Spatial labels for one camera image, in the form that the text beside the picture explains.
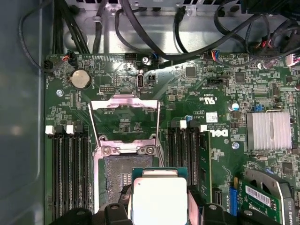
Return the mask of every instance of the green circuit board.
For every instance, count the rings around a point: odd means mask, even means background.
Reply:
[[[55,64],[61,57],[51,55],[48,60]],[[160,101],[158,134],[166,166],[170,164],[177,166],[180,157],[170,147],[172,145],[170,132],[176,133],[175,129],[172,130],[172,123],[178,124],[187,118],[195,122],[194,125],[198,130],[195,131],[192,128],[192,135],[184,134],[184,140],[190,138],[191,141],[187,142],[197,145],[193,136],[197,133],[208,142],[199,150],[206,152],[206,155],[197,156],[196,154],[193,158],[197,166],[194,167],[191,178],[191,182],[198,185],[206,201],[213,199],[211,196],[213,193],[203,189],[201,185],[206,188],[207,185],[218,188],[222,193],[221,204],[228,210],[229,187],[234,177],[242,173],[245,168],[268,170],[289,181],[295,189],[300,187],[298,163],[300,91],[297,92],[295,89],[300,75],[299,68],[288,68],[283,60],[278,60],[270,69],[259,69],[257,64],[228,68],[215,63],[209,56],[202,55],[197,60],[159,69],[160,61],[149,57],[148,65],[144,65],[142,57],[136,54],[77,55],[77,69],[83,69],[91,76],[91,84],[85,90],[79,90],[70,83],[69,77],[74,68],[67,63],[59,71],[46,77],[45,124],[63,127],[68,124],[82,125],[85,130],[85,134],[78,137],[74,144],[71,144],[72,141],[68,138],[65,138],[66,142],[60,139],[56,143],[60,148],[65,146],[66,151],[75,144],[85,149],[85,152],[80,152],[79,155],[68,155],[68,153],[62,155],[67,161],[72,157],[78,158],[78,171],[82,176],[77,182],[84,185],[84,187],[79,186],[78,192],[85,190],[84,198],[86,199],[79,206],[84,205],[93,209],[92,153],[96,147],[96,141],[88,104],[95,100],[109,100],[116,94],[130,94],[141,100]],[[233,64],[249,60],[246,54],[223,54],[219,58]],[[140,70],[142,70],[143,84],[137,82],[137,74]],[[60,96],[57,94],[58,90],[62,91]],[[238,111],[229,110],[232,102],[239,104]],[[248,150],[246,113],[266,112],[267,110],[289,111],[293,149],[260,152]],[[126,106],[94,112],[98,132],[106,135],[109,140],[122,140],[123,142],[148,139],[155,134],[156,113],[153,109],[133,109]],[[53,140],[48,136],[46,139],[45,193],[48,201],[46,201],[45,214],[49,222],[64,210],[73,207],[71,201],[66,203],[55,200],[61,198],[63,193],[65,197],[72,199],[73,190],[68,187],[63,191],[61,182],[67,179],[71,184],[72,179],[60,177],[61,173],[55,171]],[[239,148],[233,149],[233,143],[238,143]],[[188,164],[186,160],[187,158],[182,162],[183,165]],[[104,162],[100,163],[102,166],[99,168],[102,168],[101,173],[105,176]],[[65,167],[65,173],[73,170],[72,165],[61,166]],[[56,181],[54,180],[55,173],[58,174]],[[101,186],[100,192],[104,196],[101,198],[101,203],[105,203],[107,200],[105,181],[101,181],[99,185]],[[81,194],[78,196],[80,202],[83,197]]]

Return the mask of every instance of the motherboard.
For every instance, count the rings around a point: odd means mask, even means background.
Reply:
[[[249,58],[219,56],[233,65]],[[246,169],[300,188],[299,67],[225,67],[209,54],[167,68],[160,60],[79,54],[47,75],[46,224],[75,207],[117,202],[135,167],[187,167],[188,184],[228,212]]]

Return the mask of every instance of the sata port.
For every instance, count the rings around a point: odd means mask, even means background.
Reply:
[[[138,87],[138,88],[142,88],[142,87],[144,86],[144,76],[141,75],[141,74],[139,74],[139,75],[137,76],[136,82],[137,82],[137,87]]]
[[[217,187],[212,189],[212,203],[222,205],[222,190]]]

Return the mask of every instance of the barcode label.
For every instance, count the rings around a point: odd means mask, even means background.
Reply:
[[[271,200],[269,197],[255,191],[254,189],[246,186],[246,193],[255,199],[259,200],[260,202],[264,203],[265,205],[271,207]]]

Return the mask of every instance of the heatsink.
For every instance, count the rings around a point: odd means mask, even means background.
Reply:
[[[247,113],[249,150],[292,148],[289,112]]]

